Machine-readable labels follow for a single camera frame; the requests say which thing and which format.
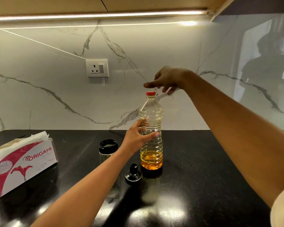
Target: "granite countertop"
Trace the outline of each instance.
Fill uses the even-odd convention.
[[[40,130],[5,130],[0,145]],[[59,162],[0,198],[0,226],[29,226],[99,163],[100,141],[125,130],[47,130]],[[211,131],[162,131],[163,167],[139,187],[123,168],[93,226],[270,226],[269,207],[245,182]]]

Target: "hand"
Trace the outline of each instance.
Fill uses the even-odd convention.
[[[172,68],[164,66],[156,75],[153,82],[144,84],[146,88],[160,88],[163,86],[162,92],[167,92],[168,95],[173,93],[177,88],[183,89],[187,75],[194,74],[194,72],[184,68]]]
[[[125,150],[129,150],[132,154],[140,150],[141,147],[148,141],[159,136],[158,132],[153,132],[148,135],[141,135],[139,132],[141,130],[141,121],[137,120],[133,126],[131,126],[124,137],[122,142],[122,147]]]

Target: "electrical outlet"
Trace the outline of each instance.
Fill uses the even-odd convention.
[[[109,77],[107,60],[86,60],[88,77]]]

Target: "red flower print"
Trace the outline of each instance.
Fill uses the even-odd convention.
[[[19,171],[23,177],[24,177],[24,181],[26,182],[26,178],[25,178],[25,175],[26,175],[26,171],[29,169],[29,168],[32,168],[33,166],[26,166],[24,168],[22,168],[22,166],[18,166],[18,167],[15,167],[13,168],[13,170],[11,171],[11,174],[15,171]]]

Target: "clear plastic oil bottle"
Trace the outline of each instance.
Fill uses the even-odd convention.
[[[156,92],[147,92],[147,101],[139,109],[139,118],[142,122],[140,134],[147,135],[159,132],[159,136],[140,149],[141,165],[149,170],[156,170],[163,163],[163,145],[161,135],[161,121],[163,109],[156,101]]]

